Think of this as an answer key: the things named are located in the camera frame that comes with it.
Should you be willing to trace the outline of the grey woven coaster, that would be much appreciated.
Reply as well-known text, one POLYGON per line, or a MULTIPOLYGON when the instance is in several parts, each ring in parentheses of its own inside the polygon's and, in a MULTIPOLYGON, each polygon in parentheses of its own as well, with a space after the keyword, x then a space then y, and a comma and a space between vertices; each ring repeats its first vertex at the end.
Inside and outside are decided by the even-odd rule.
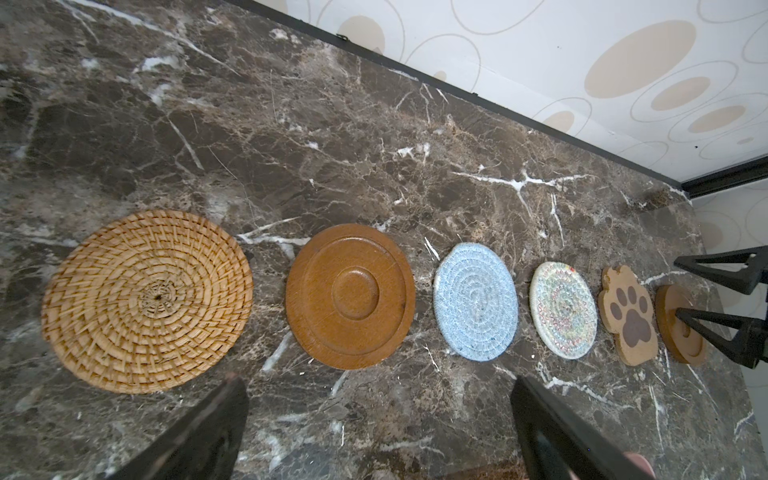
POLYGON ((450 348, 472 361, 497 358, 517 331, 512 275, 493 250, 479 243, 459 243, 442 260, 433 282, 433 307, 450 348))

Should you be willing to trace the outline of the black corner frame post right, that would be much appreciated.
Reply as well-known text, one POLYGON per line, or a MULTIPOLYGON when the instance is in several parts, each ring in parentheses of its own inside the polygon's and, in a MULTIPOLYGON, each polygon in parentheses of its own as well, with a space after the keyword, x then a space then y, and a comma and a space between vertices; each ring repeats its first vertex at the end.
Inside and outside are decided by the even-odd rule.
POLYGON ((768 159, 763 156, 681 184, 690 199, 703 197, 767 178, 768 159))

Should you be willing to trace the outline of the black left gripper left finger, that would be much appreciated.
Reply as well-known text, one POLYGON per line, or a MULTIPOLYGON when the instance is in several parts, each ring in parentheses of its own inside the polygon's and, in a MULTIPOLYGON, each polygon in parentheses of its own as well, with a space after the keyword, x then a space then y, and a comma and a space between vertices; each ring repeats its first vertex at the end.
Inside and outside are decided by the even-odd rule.
POLYGON ((229 479, 249 411, 245 382, 235 374, 201 400, 113 479, 229 479))

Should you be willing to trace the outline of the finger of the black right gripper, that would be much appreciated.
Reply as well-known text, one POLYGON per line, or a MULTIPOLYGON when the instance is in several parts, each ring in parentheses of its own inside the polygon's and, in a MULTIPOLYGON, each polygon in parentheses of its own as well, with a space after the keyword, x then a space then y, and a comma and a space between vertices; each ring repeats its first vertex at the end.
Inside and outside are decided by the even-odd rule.
POLYGON ((750 295, 759 284, 767 284, 766 246, 717 254, 679 256, 674 265, 744 295, 750 295))
POLYGON ((750 369, 755 369, 760 362, 767 362, 766 320, 690 308, 678 308, 675 316, 733 362, 750 369), (727 339, 703 325, 702 321, 735 329, 736 332, 731 339, 727 339))

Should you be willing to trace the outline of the brown wooden coaster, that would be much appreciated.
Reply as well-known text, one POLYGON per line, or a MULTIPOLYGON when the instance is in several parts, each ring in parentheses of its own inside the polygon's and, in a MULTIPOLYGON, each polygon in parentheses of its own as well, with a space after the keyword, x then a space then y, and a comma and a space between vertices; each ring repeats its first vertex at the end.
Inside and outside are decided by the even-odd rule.
POLYGON ((285 308, 301 347, 341 370, 373 366, 404 341, 415 284, 403 251, 373 227, 340 224, 310 239, 289 272, 285 308))
POLYGON ((695 309, 690 291, 677 285, 660 286, 655 295, 655 315, 664 344, 678 362, 700 365, 707 358, 707 343, 676 317, 678 308, 695 309))

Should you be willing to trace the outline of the multicolour woven coaster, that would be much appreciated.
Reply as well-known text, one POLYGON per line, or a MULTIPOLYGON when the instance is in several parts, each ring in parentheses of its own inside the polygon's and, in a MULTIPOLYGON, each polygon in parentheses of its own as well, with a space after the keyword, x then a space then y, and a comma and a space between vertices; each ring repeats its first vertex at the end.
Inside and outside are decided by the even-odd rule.
POLYGON ((594 345, 595 300, 572 266, 553 261, 540 264, 530 284, 529 307, 538 335, 555 355, 576 360, 594 345))

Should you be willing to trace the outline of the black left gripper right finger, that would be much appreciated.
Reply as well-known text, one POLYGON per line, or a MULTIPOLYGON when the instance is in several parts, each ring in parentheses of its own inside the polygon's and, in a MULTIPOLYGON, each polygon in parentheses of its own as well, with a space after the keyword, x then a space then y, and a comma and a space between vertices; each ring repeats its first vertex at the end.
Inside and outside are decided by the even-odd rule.
POLYGON ((652 477, 537 380, 518 378, 510 403, 530 479, 652 477))

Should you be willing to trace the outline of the rattan woven coaster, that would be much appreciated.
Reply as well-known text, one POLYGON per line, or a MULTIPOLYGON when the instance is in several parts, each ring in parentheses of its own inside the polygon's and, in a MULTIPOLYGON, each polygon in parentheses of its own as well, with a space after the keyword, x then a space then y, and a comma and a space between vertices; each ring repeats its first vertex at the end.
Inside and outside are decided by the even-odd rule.
POLYGON ((150 210, 99 229, 69 254, 46 287, 41 328, 77 378, 149 394, 217 364, 252 304, 250 265, 231 235, 191 213, 150 210))

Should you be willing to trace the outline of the paw print coaster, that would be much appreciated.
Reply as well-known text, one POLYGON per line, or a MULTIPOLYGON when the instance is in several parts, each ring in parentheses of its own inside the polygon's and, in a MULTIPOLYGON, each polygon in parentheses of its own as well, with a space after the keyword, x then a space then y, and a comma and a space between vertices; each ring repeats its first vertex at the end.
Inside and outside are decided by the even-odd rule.
POLYGON ((638 366, 658 355, 653 304, 628 265, 606 267, 597 305, 605 329, 614 336, 618 355, 627 366, 638 366))

